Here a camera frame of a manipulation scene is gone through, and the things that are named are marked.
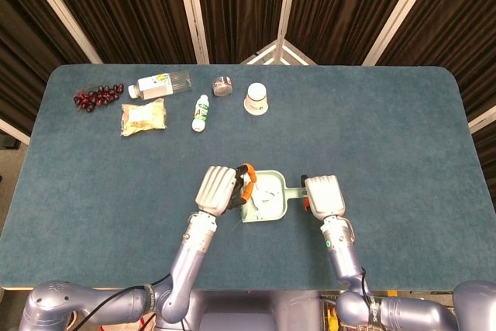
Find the red grapes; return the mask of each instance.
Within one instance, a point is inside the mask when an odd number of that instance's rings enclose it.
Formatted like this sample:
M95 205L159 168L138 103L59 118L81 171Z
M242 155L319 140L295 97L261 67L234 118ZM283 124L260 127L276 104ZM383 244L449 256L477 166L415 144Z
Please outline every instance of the red grapes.
M108 105L110 102L119 100L119 95L124 92L124 84L114 84L112 88L108 85L100 85L96 91L79 91L74 96L74 104L77 110L85 109L87 112L95 110L96 106Z

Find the white paper cup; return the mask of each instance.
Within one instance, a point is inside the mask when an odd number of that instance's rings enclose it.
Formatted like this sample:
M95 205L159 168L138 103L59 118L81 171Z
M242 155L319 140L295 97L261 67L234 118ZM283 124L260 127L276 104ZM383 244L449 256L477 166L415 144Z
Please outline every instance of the white paper cup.
M245 109L253 116L261 116L269 109L267 89L261 83L252 83L245 97Z

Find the brown curtain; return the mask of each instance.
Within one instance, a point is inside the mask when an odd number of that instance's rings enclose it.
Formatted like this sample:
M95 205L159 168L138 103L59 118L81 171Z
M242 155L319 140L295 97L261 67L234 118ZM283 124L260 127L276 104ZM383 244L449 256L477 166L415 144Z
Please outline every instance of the brown curtain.
M486 177L487 187L496 209L496 122L478 130L473 138L480 165Z
M282 0L200 0L211 64L239 64L277 39Z
M194 64L183 0L64 0L105 63Z
M85 62L45 0L0 0L0 118L29 135L50 73Z
M398 0L293 0L286 39L317 64L362 64Z
M496 0L417 0L378 64L446 67L474 119L496 105Z

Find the green dustpan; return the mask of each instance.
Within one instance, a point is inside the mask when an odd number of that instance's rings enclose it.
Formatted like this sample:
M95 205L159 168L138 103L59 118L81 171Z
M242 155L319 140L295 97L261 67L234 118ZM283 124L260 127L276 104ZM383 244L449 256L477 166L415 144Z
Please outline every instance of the green dustpan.
M305 198L305 188L287 188L284 176L274 170L256 171L257 182L251 198L241 206L243 222L272 221L288 210L288 199Z

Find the plastic water bottle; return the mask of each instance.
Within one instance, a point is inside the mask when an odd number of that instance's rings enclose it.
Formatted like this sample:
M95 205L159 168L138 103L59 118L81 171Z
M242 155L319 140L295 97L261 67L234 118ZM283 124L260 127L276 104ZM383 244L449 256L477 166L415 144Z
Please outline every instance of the plastic water bottle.
M195 105L195 116L193 117L193 130L196 132L201 132L205 129L205 122L207 121L208 114L208 96L201 95L200 99L196 101Z

